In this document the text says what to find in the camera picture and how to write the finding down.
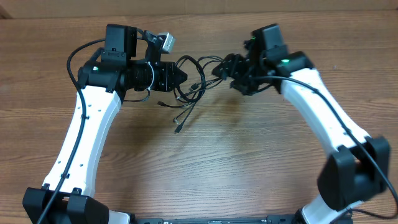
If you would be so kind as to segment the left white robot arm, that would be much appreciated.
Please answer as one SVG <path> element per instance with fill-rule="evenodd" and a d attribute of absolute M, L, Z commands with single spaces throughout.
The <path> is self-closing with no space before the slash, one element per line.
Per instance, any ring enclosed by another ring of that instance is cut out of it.
<path fill-rule="evenodd" d="M 170 92 L 187 79 L 173 62 L 161 61 L 175 39 L 136 27 L 108 24 L 99 47 L 71 80 L 76 105 L 60 153 L 41 188 L 22 201 L 32 223 L 134 223 L 128 212 L 97 201 L 95 183 L 108 131 L 128 90 Z"/>

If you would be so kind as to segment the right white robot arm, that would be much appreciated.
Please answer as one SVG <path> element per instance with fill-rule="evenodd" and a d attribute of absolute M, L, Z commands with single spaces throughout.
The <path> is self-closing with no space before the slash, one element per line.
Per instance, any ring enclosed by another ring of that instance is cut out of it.
<path fill-rule="evenodd" d="M 351 223 L 359 206 L 387 190 L 391 147 L 373 138 L 342 109 L 311 60 L 289 52 L 277 24 L 252 32 L 247 55 L 229 54 L 213 75 L 231 79 L 231 88 L 255 95 L 274 87 L 302 115 L 326 154 L 317 179 L 319 194 L 293 215 L 269 215 L 267 223 Z"/>

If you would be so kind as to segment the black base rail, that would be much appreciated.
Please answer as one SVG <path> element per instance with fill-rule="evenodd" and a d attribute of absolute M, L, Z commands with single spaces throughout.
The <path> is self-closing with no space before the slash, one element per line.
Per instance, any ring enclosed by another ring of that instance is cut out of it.
<path fill-rule="evenodd" d="M 268 215 L 260 218 L 134 218 L 132 224 L 293 224 L 295 215 Z"/>

